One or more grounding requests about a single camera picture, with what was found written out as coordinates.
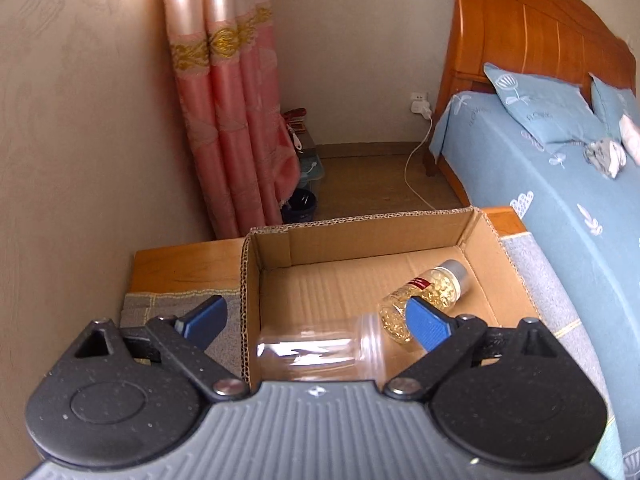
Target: corrugated cardboard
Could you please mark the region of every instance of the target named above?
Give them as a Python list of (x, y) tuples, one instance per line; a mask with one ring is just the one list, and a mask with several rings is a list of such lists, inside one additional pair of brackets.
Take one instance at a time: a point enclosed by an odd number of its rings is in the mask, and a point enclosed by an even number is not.
[[(258, 229), (242, 250), (242, 374), (260, 381), (257, 339), (300, 324), (377, 312), (378, 302), (444, 260), (465, 265), (471, 286), (452, 316), (491, 326), (538, 317), (487, 216), (476, 208), (345, 218)], [(389, 377), (422, 355), (385, 337)]]

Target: blue pillow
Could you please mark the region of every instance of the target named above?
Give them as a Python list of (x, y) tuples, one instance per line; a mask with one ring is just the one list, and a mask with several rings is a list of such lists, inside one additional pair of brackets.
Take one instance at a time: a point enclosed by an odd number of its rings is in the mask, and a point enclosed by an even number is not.
[(576, 85), (541, 75), (507, 72), (491, 63), (484, 73), (508, 113), (549, 151), (607, 136)]
[(615, 88), (598, 79), (591, 74), (591, 101), (593, 111), (599, 118), (607, 131), (607, 135), (620, 142), (620, 119), (626, 115), (634, 124), (640, 126), (640, 108), (636, 96), (629, 89)]

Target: bottle label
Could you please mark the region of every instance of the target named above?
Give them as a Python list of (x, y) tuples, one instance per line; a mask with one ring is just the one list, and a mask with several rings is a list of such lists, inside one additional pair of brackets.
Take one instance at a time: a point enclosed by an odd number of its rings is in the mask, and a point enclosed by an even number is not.
[(417, 278), (414, 278), (410, 282), (408, 282), (407, 285), (413, 285), (418, 287), (420, 290), (424, 290), (429, 285), (431, 285), (431, 283), (425, 280), (424, 278), (421, 278), (420, 276), (418, 276)]

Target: gold curtain trim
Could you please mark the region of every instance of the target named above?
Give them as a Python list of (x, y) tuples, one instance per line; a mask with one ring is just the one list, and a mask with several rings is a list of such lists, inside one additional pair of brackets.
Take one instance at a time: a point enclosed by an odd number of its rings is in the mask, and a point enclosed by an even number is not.
[(209, 55), (229, 59), (246, 44), (255, 40), (256, 27), (271, 19), (269, 7), (256, 7), (255, 13), (247, 19), (238, 19), (236, 26), (229, 25), (208, 34), (206, 40), (195, 44), (172, 43), (171, 54), (176, 70), (206, 68), (209, 66)]

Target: black bucket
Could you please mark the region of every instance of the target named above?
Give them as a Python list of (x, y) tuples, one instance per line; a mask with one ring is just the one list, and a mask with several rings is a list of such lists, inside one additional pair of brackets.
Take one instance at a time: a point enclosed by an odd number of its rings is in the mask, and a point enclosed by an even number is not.
[(308, 189), (296, 188), (291, 198), (282, 206), (282, 221), (285, 224), (311, 222), (318, 206), (318, 199)]

